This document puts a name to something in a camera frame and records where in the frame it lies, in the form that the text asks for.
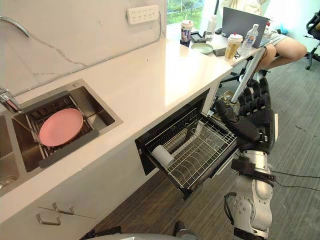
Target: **stainless steel sink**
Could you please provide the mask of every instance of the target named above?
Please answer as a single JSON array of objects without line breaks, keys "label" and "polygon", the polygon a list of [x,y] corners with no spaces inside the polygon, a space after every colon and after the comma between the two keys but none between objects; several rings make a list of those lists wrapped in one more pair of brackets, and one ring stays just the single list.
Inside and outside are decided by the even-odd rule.
[{"label": "stainless steel sink", "polygon": [[15,154],[9,138],[7,122],[0,115],[0,190],[19,178]]},{"label": "stainless steel sink", "polygon": [[[7,183],[3,187],[7,190],[0,191],[0,196],[122,123],[82,79],[38,96],[21,107],[22,113],[12,115],[7,111],[5,116],[0,113],[0,186],[1,179]],[[66,108],[81,111],[84,127],[69,143],[44,146],[39,140],[42,124]]]}]

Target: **cabinet handle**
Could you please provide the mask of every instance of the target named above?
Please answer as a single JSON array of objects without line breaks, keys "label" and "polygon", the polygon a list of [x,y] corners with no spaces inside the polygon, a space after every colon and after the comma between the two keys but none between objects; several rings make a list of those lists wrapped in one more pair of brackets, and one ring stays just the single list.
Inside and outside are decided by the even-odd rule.
[{"label": "cabinet handle", "polygon": [[61,221],[60,221],[60,218],[57,217],[56,218],[56,222],[51,222],[51,221],[42,221],[41,217],[40,217],[40,214],[37,214],[36,215],[36,219],[38,220],[38,222],[40,224],[43,224],[43,225],[54,225],[54,226],[59,226],[61,225]]},{"label": "cabinet handle", "polygon": [[75,214],[75,211],[74,211],[74,208],[73,207],[70,207],[70,211],[63,211],[63,210],[60,210],[58,207],[57,207],[57,204],[54,202],[53,204],[53,208],[55,211],[57,211],[58,213],[61,213],[61,214],[68,214],[68,215],[74,215]]}]

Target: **electrical outlet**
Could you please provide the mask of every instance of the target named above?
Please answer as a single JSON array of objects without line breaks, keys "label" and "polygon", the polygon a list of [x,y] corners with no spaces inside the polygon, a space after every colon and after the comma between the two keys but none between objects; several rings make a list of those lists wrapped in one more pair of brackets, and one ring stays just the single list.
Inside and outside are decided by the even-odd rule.
[{"label": "electrical outlet", "polygon": [[149,5],[128,8],[126,10],[126,15],[128,22],[131,25],[157,20],[159,17],[159,6]]}]

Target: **sink basin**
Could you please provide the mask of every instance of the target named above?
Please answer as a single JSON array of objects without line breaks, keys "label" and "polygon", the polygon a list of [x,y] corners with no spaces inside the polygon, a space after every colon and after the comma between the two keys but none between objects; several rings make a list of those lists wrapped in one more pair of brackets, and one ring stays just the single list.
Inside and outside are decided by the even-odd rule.
[{"label": "sink basin", "polygon": [[0,191],[19,178],[15,154],[10,141],[5,116],[0,115]]},{"label": "sink basin", "polygon": [[[67,108],[81,111],[84,119],[82,130],[76,138],[64,145],[43,145],[39,140],[41,126],[51,115]],[[121,123],[120,118],[82,79],[26,102],[22,106],[22,113],[12,118],[27,173],[50,166]]]}]

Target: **white cup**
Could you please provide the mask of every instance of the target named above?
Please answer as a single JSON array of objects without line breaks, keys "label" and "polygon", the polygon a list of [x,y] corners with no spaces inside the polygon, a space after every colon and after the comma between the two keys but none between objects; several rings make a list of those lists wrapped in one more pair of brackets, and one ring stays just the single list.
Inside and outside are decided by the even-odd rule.
[{"label": "white cup", "polygon": [[174,157],[162,145],[158,145],[151,154],[164,168],[168,168],[175,161]]},{"label": "white cup", "polygon": [[241,42],[244,38],[236,33],[231,34],[228,37],[228,44],[225,50],[224,59],[230,61],[236,54]]}]

